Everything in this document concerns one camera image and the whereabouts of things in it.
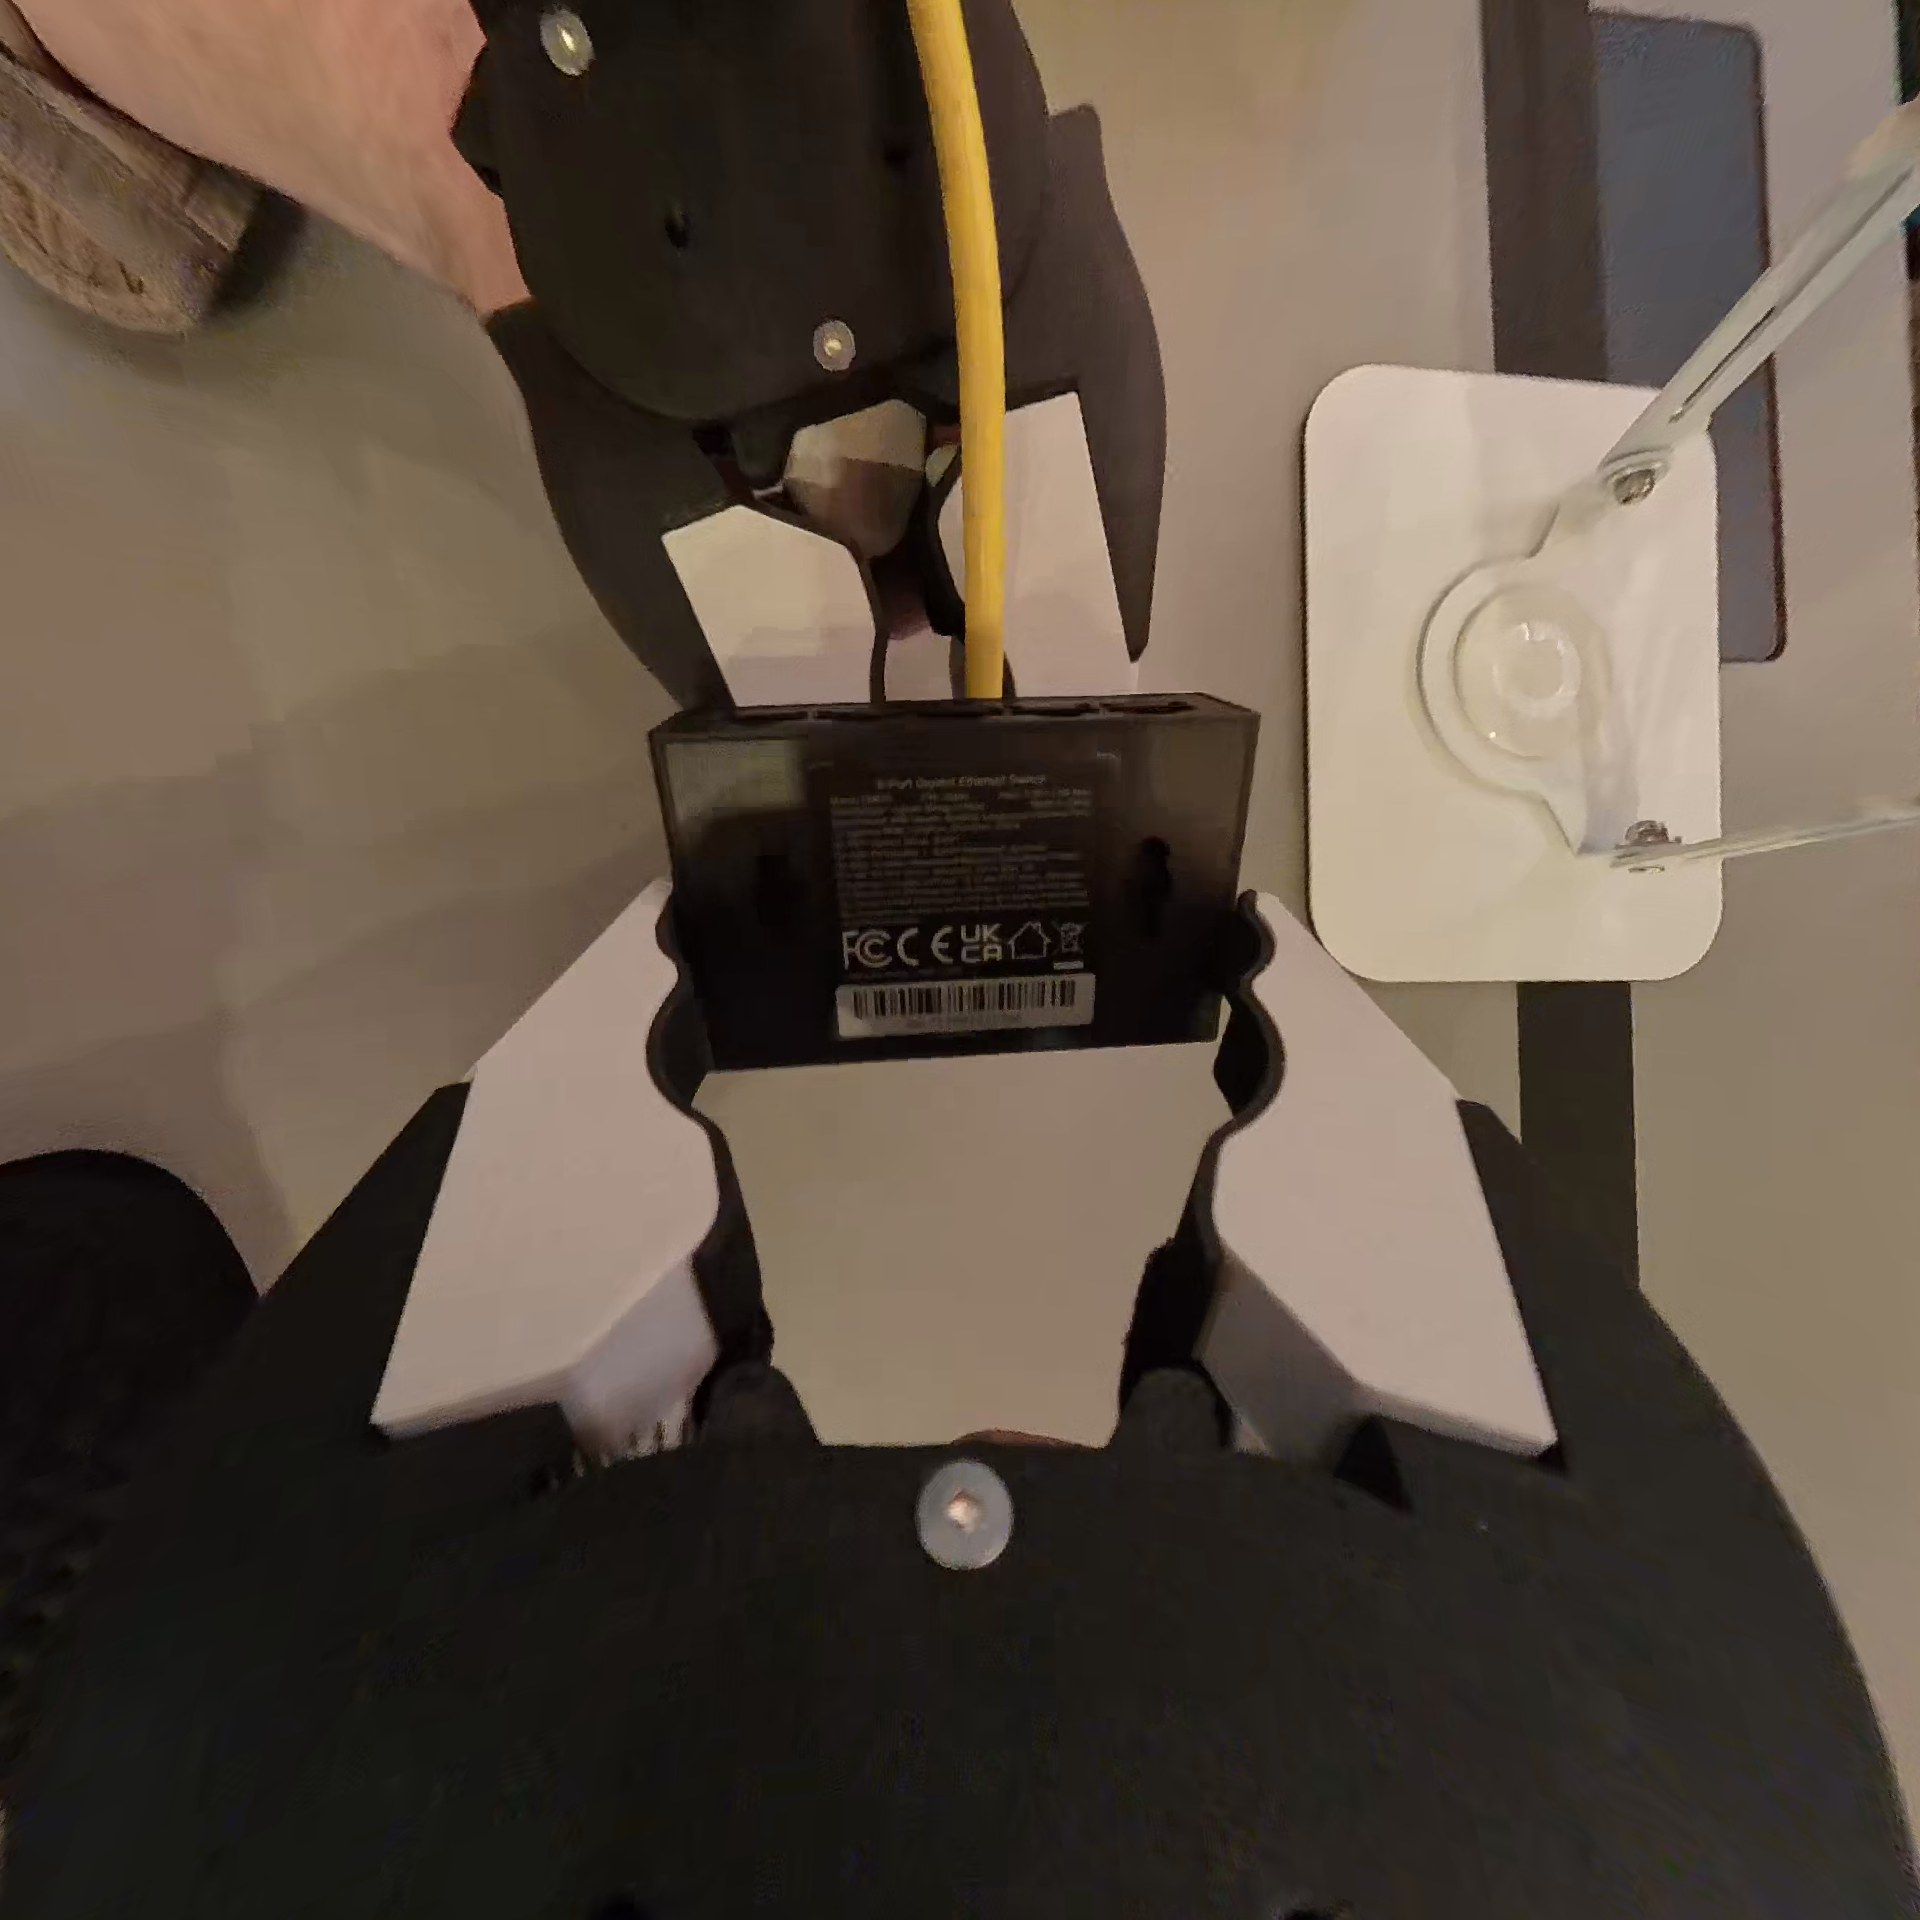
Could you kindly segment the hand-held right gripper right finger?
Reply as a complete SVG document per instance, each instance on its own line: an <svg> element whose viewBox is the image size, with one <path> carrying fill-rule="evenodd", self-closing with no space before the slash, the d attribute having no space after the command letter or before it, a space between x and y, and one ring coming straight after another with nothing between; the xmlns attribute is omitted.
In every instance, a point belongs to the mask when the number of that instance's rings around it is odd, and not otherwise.
<svg viewBox="0 0 1920 1920"><path fill-rule="evenodd" d="M1376 1421L1546 1456L1454 1085L1284 899L1241 898L1218 952L1230 1114L1143 1268L1120 1405L1196 1374L1230 1442L1287 1462L1336 1462Z"/></svg>

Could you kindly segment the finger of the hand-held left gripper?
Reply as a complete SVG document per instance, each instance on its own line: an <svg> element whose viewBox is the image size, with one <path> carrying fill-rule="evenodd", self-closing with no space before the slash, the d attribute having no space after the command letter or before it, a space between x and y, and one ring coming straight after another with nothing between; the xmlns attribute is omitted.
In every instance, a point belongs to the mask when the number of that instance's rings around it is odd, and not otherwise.
<svg viewBox="0 0 1920 1920"><path fill-rule="evenodd" d="M1003 658L1026 699L1134 694L1117 579L1077 395L1003 428Z"/></svg>
<svg viewBox="0 0 1920 1920"><path fill-rule="evenodd" d="M868 559L757 504L664 534L734 706L873 699L881 604Z"/></svg>

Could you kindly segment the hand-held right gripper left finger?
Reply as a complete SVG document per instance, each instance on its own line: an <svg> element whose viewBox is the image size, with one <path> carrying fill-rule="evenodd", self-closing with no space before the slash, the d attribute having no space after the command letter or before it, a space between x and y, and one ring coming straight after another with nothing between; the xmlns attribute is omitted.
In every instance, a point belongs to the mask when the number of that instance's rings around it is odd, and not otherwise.
<svg viewBox="0 0 1920 1920"><path fill-rule="evenodd" d="M477 1059L373 1404L386 1436L553 1405L580 1452L671 1452L771 1346L668 881Z"/></svg>

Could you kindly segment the black ethernet switch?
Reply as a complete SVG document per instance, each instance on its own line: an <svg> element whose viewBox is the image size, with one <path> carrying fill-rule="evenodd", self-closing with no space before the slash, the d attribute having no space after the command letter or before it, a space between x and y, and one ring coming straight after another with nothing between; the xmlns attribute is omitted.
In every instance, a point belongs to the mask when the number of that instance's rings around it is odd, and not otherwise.
<svg viewBox="0 0 1920 1920"><path fill-rule="evenodd" d="M668 952L708 1065L1213 1039L1258 744L1213 694L660 724Z"/></svg>

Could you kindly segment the person's left hand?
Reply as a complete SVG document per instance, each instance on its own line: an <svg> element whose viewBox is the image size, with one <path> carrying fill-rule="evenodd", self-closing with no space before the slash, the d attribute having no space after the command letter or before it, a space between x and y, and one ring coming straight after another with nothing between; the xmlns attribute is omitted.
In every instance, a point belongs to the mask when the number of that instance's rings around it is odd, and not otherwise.
<svg viewBox="0 0 1920 1920"><path fill-rule="evenodd" d="M53 59L171 146L324 215L490 318L526 299L456 148L468 2L21 2Z"/></svg>

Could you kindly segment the white document stand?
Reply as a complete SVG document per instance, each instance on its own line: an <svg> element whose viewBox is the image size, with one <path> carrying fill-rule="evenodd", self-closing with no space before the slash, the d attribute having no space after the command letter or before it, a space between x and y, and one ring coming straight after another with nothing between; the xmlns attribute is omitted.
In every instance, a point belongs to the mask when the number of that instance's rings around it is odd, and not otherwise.
<svg viewBox="0 0 1920 1920"><path fill-rule="evenodd" d="M1727 834L1718 408L1917 211L1917 104L1664 388L1356 365L1303 428L1308 911L1380 982L1673 979Z"/></svg>

